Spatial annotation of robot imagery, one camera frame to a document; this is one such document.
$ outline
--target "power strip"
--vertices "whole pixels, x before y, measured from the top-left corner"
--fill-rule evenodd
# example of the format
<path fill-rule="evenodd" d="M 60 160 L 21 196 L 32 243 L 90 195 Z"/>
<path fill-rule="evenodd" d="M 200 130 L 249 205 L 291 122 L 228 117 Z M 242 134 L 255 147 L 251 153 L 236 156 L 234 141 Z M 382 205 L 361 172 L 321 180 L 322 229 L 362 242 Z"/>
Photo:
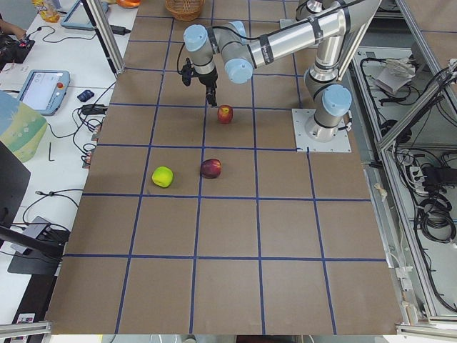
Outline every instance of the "power strip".
<path fill-rule="evenodd" d="M 408 173 L 410 176 L 410 180 L 414 184 L 414 189 L 416 190 L 416 193 L 428 196 L 428 192 L 426 192 L 425 187 L 423 185 L 426 178 L 423 175 L 422 169 L 419 166 L 410 166 L 408 168 Z"/>
<path fill-rule="evenodd" d="M 31 238 L 37 238 L 49 225 L 50 223 L 47 220 L 37 216 L 33 222 L 30 223 L 30 225 L 28 225 L 28 227 L 22 232 L 22 234 L 25 234 Z M 12 244 L 11 248 L 20 254 L 24 254 L 28 249 L 19 244 Z"/>

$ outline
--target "dark red apple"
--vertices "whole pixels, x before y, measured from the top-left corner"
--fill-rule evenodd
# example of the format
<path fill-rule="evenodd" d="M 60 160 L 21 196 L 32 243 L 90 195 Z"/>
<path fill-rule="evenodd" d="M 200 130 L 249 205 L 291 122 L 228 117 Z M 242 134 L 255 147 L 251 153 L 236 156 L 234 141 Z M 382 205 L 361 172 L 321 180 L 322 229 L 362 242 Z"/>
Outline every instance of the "dark red apple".
<path fill-rule="evenodd" d="M 217 109 L 217 119 L 221 124 L 230 124 L 233 118 L 233 107 L 229 105 L 221 105 Z"/>
<path fill-rule="evenodd" d="M 218 159 L 207 159 L 200 166 L 200 175 L 207 179 L 215 179 L 221 174 L 222 165 Z"/>

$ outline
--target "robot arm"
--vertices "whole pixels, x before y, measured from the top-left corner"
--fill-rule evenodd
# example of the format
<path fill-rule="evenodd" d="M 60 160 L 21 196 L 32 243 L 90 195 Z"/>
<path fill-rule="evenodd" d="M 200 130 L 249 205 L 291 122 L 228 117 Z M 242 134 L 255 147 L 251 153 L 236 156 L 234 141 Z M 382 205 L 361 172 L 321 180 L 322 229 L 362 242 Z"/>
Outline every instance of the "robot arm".
<path fill-rule="evenodd" d="M 340 119 L 324 118 L 328 117 L 325 112 L 329 107 L 330 110 L 331 107 L 341 107 L 330 116 L 338 114 L 340 117 L 342 111 L 344 115 L 351 104 L 351 95 L 343 94 L 339 89 L 335 96 L 331 96 L 333 100 L 329 100 L 323 96 L 323 90 L 336 83 L 340 62 L 347 64 L 350 61 L 380 3 L 381 0 L 302 0 L 297 8 L 297 19 L 303 15 L 305 19 L 249 41 L 244 38 L 246 34 L 240 21 L 209 28 L 192 25 L 184 32 L 186 49 L 194 64 L 191 74 L 206 86 L 206 98 L 210 105 L 216 106 L 217 70 L 214 54 L 222 56 L 229 79 L 242 84 L 252 77 L 255 68 L 318 44 L 315 63 L 305 75 L 306 86 L 316 101 L 316 113 L 325 107 L 323 114 L 318 115 L 322 127 L 332 126 L 335 122 L 337 126 Z M 347 36 L 356 38 L 352 39 L 350 49 L 342 51 Z M 191 68 L 190 61 L 187 67 L 188 70 Z M 345 103 L 334 104 L 334 99 L 337 102 L 344 99 Z"/>

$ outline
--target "blue joint cap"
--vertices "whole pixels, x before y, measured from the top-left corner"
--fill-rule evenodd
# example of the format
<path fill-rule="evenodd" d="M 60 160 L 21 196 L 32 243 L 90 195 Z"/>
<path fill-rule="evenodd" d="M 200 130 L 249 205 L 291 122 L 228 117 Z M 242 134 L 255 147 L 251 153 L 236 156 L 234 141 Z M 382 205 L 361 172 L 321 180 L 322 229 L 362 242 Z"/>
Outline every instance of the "blue joint cap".
<path fill-rule="evenodd" d="M 252 77 L 253 67 L 245 59 L 231 59 L 226 63 L 226 73 L 233 83 L 244 84 Z"/>
<path fill-rule="evenodd" d="M 242 21 L 232 21 L 230 24 L 233 25 L 233 27 L 237 30 L 237 32 L 242 35 L 242 36 L 245 36 L 246 37 L 246 30 L 244 28 L 244 24 Z M 241 38 L 241 43 L 243 45 L 246 45 L 246 40 L 244 38 Z"/>
<path fill-rule="evenodd" d="M 199 50 L 206 42 L 208 32 L 203 25 L 190 25 L 184 32 L 184 42 L 189 52 Z"/>
<path fill-rule="evenodd" d="M 343 116 L 351 107 L 351 93 L 340 84 L 332 84 L 323 91 L 322 104 L 332 116 Z"/>

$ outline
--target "brown cardboard surface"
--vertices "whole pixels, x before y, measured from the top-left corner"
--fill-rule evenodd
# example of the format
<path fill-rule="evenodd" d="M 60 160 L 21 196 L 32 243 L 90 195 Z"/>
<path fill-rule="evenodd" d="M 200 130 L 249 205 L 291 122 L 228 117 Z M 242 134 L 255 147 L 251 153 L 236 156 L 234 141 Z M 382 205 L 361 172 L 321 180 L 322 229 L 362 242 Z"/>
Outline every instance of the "brown cardboard surface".
<path fill-rule="evenodd" d="M 157 111 L 154 145 L 201 146 L 204 109 L 160 107 Z"/>
<path fill-rule="evenodd" d="M 457 2 L 405 0 L 421 31 L 455 31 Z"/>
<path fill-rule="evenodd" d="M 196 199 L 142 199 L 134 253 L 193 255 L 197 205 Z"/>
<path fill-rule="evenodd" d="M 187 332 L 191 285 L 192 261 L 132 260 L 119 333 Z"/>
<path fill-rule="evenodd" d="M 262 256 L 321 256 L 313 202 L 262 200 L 259 214 Z"/>
<path fill-rule="evenodd" d="M 98 146 L 92 158 L 86 193 L 138 194 L 148 149 Z"/>
<path fill-rule="evenodd" d="M 200 261 L 195 333 L 261 334 L 259 294 L 257 261 Z"/>
<path fill-rule="evenodd" d="M 328 262 L 327 268 L 339 334 L 395 334 L 392 323 L 401 315 L 385 264 Z"/>
<path fill-rule="evenodd" d="M 202 199 L 199 256 L 258 256 L 255 200 Z"/>
<path fill-rule="evenodd" d="M 66 253 L 128 254 L 138 197 L 82 197 Z"/>
<path fill-rule="evenodd" d="M 104 144 L 147 145 L 155 113 L 156 108 L 150 106 L 110 106 L 99 141 Z"/>
<path fill-rule="evenodd" d="M 259 151 L 258 192 L 261 197 L 310 198 L 306 155 L 294 151 Z"/>
<path fill-rule="evenodd" d="M 175 72 L 188 25 L 241 19 L 258 35 L 285 10 L 294 17 L 289 2 L 207 0 L 183 23 L 142 1 L 126 52 L 138 69 L 114 89 L 47 316 L 56 333 L 394 332 L 400 312 L 355 141 L 351 154 L 295 151 L 289 109 L 314 107 L 302 74 L 316 50 L 242 85 L 215 56 L 218 103 L 234 107 L 227 125 L 205 87 Z M 210 158 L 217 179 L 199 175 Z M 170 187 L 153 184 L 158 166 L 174 172 Z"/>
<path fill-rule="evenodd" d="M 295 149 L 295 133 L 291 117 L 291 111 L 257 109 L 257 147 Z"/>
<path fill-rule="evenodd" d="M 222 165 L 217 179 L 203 179 L 204 196 L 254 197 L 256 174 L 251 150 L 205 149 L 204 160 L 218 159 Z"/>
<path fill-rule="evenodd" d="M 320 202 L 318 212 L 327 257 L 385 257 L 370 202 Z"/>
<path fill-rule="evenodd" d="M 234 109 L 230 124 L 221 125 L 217 108 L 208 109 L 206 116 L 206 146 L 254 147 L 252 109 Z"/>
<path fill-rule="evenodd" d="M 272 334 L 332 334 L 321 262 L 262 264 L 266 328 Z"/>
<path fill-rule="evenodd" d="M 64 257 L 46 320 L 53 334 L 108 334 L 116 328 L 127 259 Z"/>

